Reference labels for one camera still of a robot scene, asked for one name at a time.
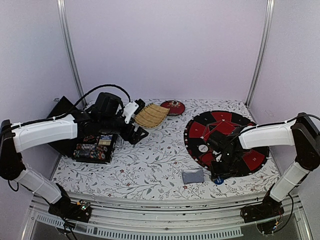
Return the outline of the blue small blind button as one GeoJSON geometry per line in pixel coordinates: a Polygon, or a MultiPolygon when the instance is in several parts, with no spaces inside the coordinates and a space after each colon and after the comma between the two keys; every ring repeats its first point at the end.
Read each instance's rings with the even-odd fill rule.
{"type": "Polygon", "coordinates": [[[216,184],[216,185],[221,185],[224,183],[224,179],[222,177],[217,177],[213,180],[213,182],[216,184]]]}

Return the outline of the woven bamboo tray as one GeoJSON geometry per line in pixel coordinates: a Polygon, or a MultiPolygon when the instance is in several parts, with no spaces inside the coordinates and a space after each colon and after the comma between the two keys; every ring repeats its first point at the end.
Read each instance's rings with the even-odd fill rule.
{"type": "Polygon", "coordinates": [[[170,109],[155,103],[145,106],[135,117],[135,122],[147,129],[158,127],[167,117],[170,109]]]}

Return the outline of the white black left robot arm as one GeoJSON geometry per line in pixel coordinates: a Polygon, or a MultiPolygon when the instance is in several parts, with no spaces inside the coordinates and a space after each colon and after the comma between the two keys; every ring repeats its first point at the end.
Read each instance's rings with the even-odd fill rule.
{"type": "Polygon", "coordinates": [[[89,111],[72,106],[67,112],[46,119],[14,124],[4,120],[0,127],[0,176],[40,195],[63,217],[70,217],[74,205],[64,189],[26,166],[22,152],[98,134],[119,134],[124,141],[135,145],[149,134],[136,127],[133,119],[145,105],[142,99],[124,105],[120,97],[101,92],[89,111]]]}

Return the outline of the white dealer button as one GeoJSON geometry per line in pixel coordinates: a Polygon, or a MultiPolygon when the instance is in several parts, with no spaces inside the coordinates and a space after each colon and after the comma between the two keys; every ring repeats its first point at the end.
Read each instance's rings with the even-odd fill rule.
{"type": "Polygon", "coordinates": [[[206,152],[209,150],[209,148],[208,148],[207,145],[201,144],[201,145],[198,146],[198,150],[199,150],[201,153],[206,153],[206,152]]]}

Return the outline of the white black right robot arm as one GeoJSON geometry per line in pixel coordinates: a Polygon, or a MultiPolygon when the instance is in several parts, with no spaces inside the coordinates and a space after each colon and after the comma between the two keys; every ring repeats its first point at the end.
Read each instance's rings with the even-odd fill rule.
{"type": "Polygon", "coordinates": [[[271,148],[277,161],[293,157],[258,208],[262,218],[269,218],[278,210],[278,203],[320,166],[320,130],[314,120],[319,117],[301,112],[282,122],[237,127],[229,135],[214,131],[206,142],[217,153],[212,163],[214,177],[225,178],[237,172],[239,155],[255,148],[271,148]]]}

